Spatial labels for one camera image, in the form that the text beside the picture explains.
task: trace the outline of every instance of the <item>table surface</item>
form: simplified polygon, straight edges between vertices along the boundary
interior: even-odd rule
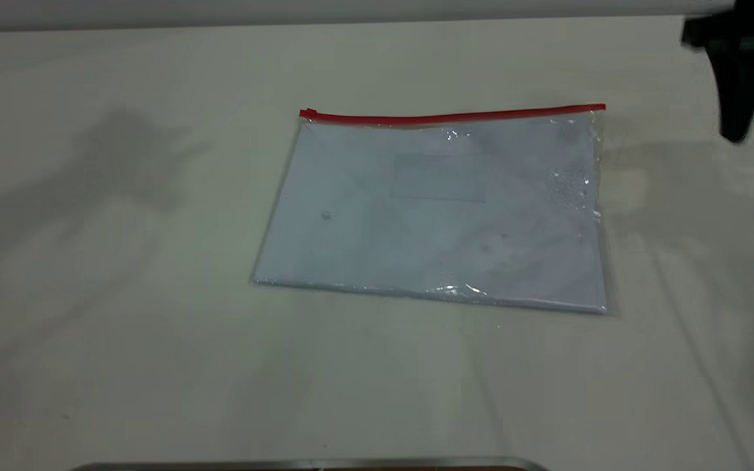
[[[754,130],[680,27],[0,33],[0,469],[754,468]],[[590,102],[616,316],[249,285],[300,108]]]

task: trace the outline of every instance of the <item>transparent plastic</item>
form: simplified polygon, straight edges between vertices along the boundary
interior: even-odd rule
[[[607,313],[602,110],[302,111],[254,281]]]

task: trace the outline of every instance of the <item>zipper seal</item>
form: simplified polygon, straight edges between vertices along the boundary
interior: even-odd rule
[[[413,126],[426,124],[440,124],[445,122],[468,122],[469,120],[497,120],[516,119],[524,117],[566,115],[571,113],[586,113],[587,111],[603,111],[607,109],[604,103],[589,105],[572,105],[571,107],[533,108],[529,110],[485,111],[485,113],[454,113],[451,115],[435,116],[343,116],[327,115],[308,108],[299,111],[299,117],[309,120],[322,120],[337,124],[372,125],[372,126]]]

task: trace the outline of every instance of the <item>white wall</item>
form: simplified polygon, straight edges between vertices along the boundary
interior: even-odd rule
[[[0,30],[709,12],[733,0],[0,0]]]

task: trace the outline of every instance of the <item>black object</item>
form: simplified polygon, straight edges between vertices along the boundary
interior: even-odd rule
[[[754,116],[754,0],[737,0],[728,12],[685,20],[682,42],[706,50],[720,96],[721,134],[743,142]]]

